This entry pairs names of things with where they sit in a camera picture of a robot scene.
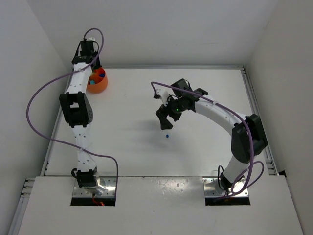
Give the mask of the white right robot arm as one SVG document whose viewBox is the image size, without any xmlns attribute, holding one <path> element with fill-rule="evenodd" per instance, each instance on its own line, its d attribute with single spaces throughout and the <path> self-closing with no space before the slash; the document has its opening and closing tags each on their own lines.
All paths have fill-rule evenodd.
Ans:
<svg viewBox="0 0 313 235">
<path fill-rule="evenodd" d="M 161 100 L 162 105 L 156 111 L 160 121 L 161 130 L 171 130 L 173 121 L 178 121 L 184 111 L 193 111 L 196 114 L 209 118 L 222 127 L 231 136 L 232 157 L 225 169 L 218 174 L 218 189 L 228 195 L 237 195 L 241 190 L 235 191 L 234 185 L 244 174 L 247 174 L 246 182 L 242 190 L 251 185 L 252 170 L 259 155 L 268 145 L 262 121 L 256 114 L 249 116 L 237 113 L 222 105 L 202 88 L 192 89 L 185 79 L 168 86 L 166 84 L 152 82 L 154 99 Z"/>
</svg>

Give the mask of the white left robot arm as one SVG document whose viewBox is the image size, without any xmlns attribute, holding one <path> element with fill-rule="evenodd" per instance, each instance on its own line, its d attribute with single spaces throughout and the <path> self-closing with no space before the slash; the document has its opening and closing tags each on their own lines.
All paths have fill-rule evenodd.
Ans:
<svg viewBox="0 0 313 235">
<path fill-rule="evenodd" d="M 72 60 L 73 72 L 69 87 L 64 94 L 59 95 L 62 112 L 66 123 L 71 127 L 75 138 L 77 151 L 77 168 L 71 174 L 77 180 L 79 188 L 89 193 L 97 193 L 100 189 L 100 179 L 97 166 L 91 154 L 86 151 L 91 147 L 89 133 L 93 120 L 92 107 L 86 96 L 87 85 L 93 72 L 92 60 L 97 55 L 94 49 L 94 38 L 80 41 Z"/>
</svg>

